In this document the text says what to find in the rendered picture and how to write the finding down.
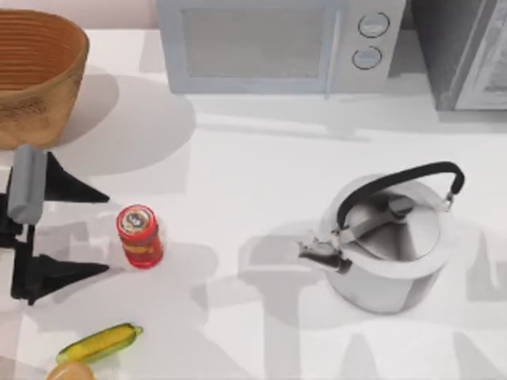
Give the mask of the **red can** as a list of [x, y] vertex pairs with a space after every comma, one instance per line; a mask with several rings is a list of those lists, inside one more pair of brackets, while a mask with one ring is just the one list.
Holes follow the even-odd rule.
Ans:
[[158, 220], [148, 206], [137, 203], [122, 209], [116, 217], [116, 230], [133, 267], [149, 269], [162, 260]]

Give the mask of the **pale microwave oven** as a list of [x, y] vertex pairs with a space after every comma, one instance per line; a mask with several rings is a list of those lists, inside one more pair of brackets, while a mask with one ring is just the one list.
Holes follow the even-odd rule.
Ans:
[[[383, 87], [389, 74], [391, 60], [406, 0], [338, 0], [340, 22], [336, 48], [332, 54], [331, 93], [376, 93]], [[389, 29], [380, 37], [366, 38], [358, 30], [360, 19], [371, 13], [385, 13], [390, 18]], [[352, 63], [352, 55], [367, 46], [374, 46], [383, 53], [382, 62], [371, 70], [358, 70]]]

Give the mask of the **microwave oven door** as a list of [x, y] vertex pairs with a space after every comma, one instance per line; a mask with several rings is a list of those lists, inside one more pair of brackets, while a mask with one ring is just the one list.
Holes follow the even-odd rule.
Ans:
[[331, 93], [338, 0], [156, 0], [173, 93]]

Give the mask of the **microwave oven knob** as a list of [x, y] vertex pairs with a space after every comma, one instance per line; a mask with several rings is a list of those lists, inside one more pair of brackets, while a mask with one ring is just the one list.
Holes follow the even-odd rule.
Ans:
[[374, 46], [356, 50], [352, 55], [352, 63], [358, 70], [371, 70], [383, 60], [383, 53]]
[[364, 15], [359, 23], [358, 30], [366, 38], [382, 36], [390, 27], [390, 18], [381, 12]]

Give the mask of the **brown woven basket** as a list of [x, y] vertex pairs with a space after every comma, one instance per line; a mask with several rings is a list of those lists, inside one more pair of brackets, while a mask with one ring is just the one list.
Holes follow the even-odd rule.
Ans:
[[0, 9], [0, 150], [55, 144], [70, 119], [90, 41], [73, 21]]

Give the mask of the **pale grey rounded box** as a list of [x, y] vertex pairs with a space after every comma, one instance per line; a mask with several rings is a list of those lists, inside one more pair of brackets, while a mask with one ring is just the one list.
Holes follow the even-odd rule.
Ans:
[[8, 216], [19, 224], [36, 225], [43, 212], [48, 156], [29, 144], [19, 146], [13, 157]]

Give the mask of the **yellow corn cob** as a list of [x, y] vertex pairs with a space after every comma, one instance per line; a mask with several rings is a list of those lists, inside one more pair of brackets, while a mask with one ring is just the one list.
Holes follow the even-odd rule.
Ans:
[[58, 364], [70, 361], [96, 362], [132, 345], [144, 328], [122, 323], [103, 329], [63, 348], [55, 357]]

